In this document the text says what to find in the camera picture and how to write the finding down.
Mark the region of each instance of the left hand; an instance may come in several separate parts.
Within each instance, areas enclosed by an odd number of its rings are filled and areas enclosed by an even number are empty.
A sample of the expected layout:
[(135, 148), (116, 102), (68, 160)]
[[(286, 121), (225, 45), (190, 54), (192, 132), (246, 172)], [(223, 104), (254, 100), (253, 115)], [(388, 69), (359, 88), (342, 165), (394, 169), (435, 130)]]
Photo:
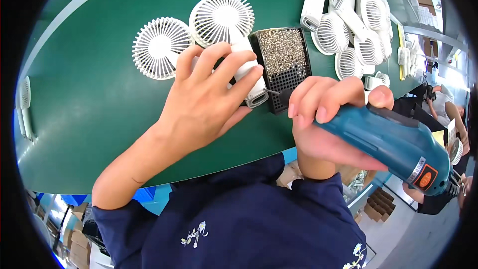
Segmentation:
[[(191, 71), (195, 56), (199, 60)], [(211, 74), (223, 56), (224, 60)], [(255, 59), (256, 55), (249, 50), (231, 52), (226, 42), (204, 50), (193, 45), (179, 55), (176, 80), (158, 122), (152, 127), (171, 154), (182, 158), (210, 144), (252, 111), (239, 105), (261, 78), (263, 67), (252, 67), (231, 89), (227, 85), (240, 66)]]

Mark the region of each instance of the finger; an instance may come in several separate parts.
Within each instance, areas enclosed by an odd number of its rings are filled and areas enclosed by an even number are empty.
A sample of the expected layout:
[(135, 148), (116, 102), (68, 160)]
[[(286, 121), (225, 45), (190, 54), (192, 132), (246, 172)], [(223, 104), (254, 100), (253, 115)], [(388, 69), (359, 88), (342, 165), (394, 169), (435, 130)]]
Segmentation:
[(304, 95), (298, 106), (298, 128), (303, 129), (314, 121), (322, 95), (338, 81), (330, 79), (318, 80)]
[(302, 81), (296, 87), (296, 89), (294, 89), (294, 91), (292, 92), (292, 94), (289, 98), (289, 112), (288, 112), (289, 118), (293, 118), (293, 117), (295, 117), (299, 114), (298, 113), (298, 110), (299, 110), (298, 107), (300, 105), (300, 102), (302, 101), (302, 98), (315, 85), (315, 83), (317, 83), (318, 81), (324, 80), (324, 79), (328, 80), (328, 79), (332, 79), (332, 78), (319, 77), (319, 76), (309, 76), (304, 81)]
[(365, 104), (363, 83), (357, 77), (347, 77), (329, 88), (320, 99), (315, 119), (321, 124), (326, 123), (337, 114), (342, 105), (347, 103), (355, 106)]
[(219, 58), (231, 53), (231, 45), (219, 42), (203, 50), (199, 57), (191, 78), (194, 81), (205, 81), (211, 76), (211, 71)]
[(250, 50), (230, 53), (211, 75), (211, 82), (219, 85), (228, 83), (241, 66), (256, 58), (256, 54)]
[(391, 110), (393, 108), (393, 93), (390, 88), (381, 85), (368, 95), (368, 101), (377, 108), (387, 108)]
[(218, 136), (224, 135), (230, 128), (232, 128), (235, 124), (240, 122), (246, 115), (251, 112), (252, 109), (247, 106), (239, 106), (239, 108), (232, 114), (229, 120), (226, 121), (224, 126), (222, 126), (221, 130), (219, 131)]
[(332, 150), (327, 158), (338, 164), (350, 165), (361, 170), (378, 170), (387, 171), (388, 167), (375, 158), (370, 157), (366, 153), (351, 146), (341, 138), (337, 137), (340, 143), (340, 149)]
[(198, 45), (191, 45), (179, 54), (176, 62), (176, 81), (182, 81), (191, 75), (193, 58), (200, 56), (203, 50)]
[(247, 94), (256, 85), (256, 82), (262, 77), (264, 67), (257, 65), (249, 70), (246, 76), (237, 81), (229, 90), (228, 97), (238, 105), (247, 97)]

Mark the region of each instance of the blue plastic bin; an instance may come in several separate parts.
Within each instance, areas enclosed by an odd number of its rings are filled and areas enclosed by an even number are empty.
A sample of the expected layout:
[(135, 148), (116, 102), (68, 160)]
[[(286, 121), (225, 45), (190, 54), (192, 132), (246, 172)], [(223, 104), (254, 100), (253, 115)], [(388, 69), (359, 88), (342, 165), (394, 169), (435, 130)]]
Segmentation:
[(87, 194), (79, 194), (79, 195), (65, 195), (61, 194), (61, 199), (66, 204), (72, 204), (73, 206), (79, 206), (87, 197)]
[(156, 193), (156, 186), (148, 187), (148, 188), (141, 188), (136, 191), (133, 196), (133, 200), (137, 200), (139, 202), (150, 202), (154, 199), (154, 194)]

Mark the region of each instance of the hand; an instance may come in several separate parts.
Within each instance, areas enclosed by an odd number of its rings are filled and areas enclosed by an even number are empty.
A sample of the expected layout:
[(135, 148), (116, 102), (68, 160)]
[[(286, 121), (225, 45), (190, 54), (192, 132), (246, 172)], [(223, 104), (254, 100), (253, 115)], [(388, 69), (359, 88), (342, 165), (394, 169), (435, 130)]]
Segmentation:
[(470, 152), (470, 143), (468, 142), (468, 132), (460, 132), (460, 141), (463, 144), (463, 155), (466, 155)]
[[(368, 96), (375, 107), (393, 107), (393, 94), (386, 86), (379, 86)], [(327, 77), (307, 77), (292, 93), (289, 117), (293, 119), (292, 132), (298, 150), (308, 157), (351, 165), (362, 170), (388, 170), (385, 165), (351, 146), (341, 138), (320, 129), (312, 122), (330, 121), (341, 105), (363, 106), (363, 83), (357, 77), (340, 82)]]
[[(199, 60), (191, 71), (195, 56), (199, 56)], [(225, 59), (211, 74), (223, 56)], [(262, 76), (263, 67), (253, 67), (230, 90), (227, 84), (240, 66), (255, 59), (252, 51), (231, 52), (226, 42), (204, 50), (197, 45), (190, 46), (180, 54), (176, 81), (154, 125), (158, 136), (166, 140), (174, 153), (179, 152), (183, 157), (208, 145), (252, 110), (239, 105)]]
[[(465, 177), (465, 174), (463, 173), (461, 175), (461, 180), (463, 184), (465, 185), (465, 190), (467, 192), (467, 195), (471, 193), (471, 185), (473, 184), (473, 177)], [(463, 190), (460, 191), (460, 194), (458, 194), (458, 206), (460, 207), (460, 210), (463, 208), (463, 202), (465, 201), (465, 196), (463, 196)]]

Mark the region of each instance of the sleeve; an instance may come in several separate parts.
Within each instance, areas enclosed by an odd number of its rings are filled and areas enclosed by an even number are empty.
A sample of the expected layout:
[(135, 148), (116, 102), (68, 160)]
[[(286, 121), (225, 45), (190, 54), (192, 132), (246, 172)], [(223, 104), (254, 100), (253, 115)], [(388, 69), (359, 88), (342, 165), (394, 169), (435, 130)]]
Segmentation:
[(333, 213), (342, 221), (356, 224), (343, 197), (342, 179), (336, 173), (327, 180), (295, 180), (292, 191), (300, 194), (314, 203)]
[(443, 125), (443, 127), (446, 127), (448, 126), (448, 124), (450, 123), (450, 119), (448, 117), (444, 117), (444, 116), (441, 116), (441, 115), (437, 115), (437, 119), (436, 119), (439, 123), (441, 123)]
[(443, 84), (441, 85), (440, 93), (444, 93), (445, 95), (449, 97), (453, 97), (453, 94), (451, 93), (451, 91), (447, 89)]
[(141, 249), (157, 215), (137, 200), (116, 210), (93, 207), (93, 217), (116, 268), (141, 267)]

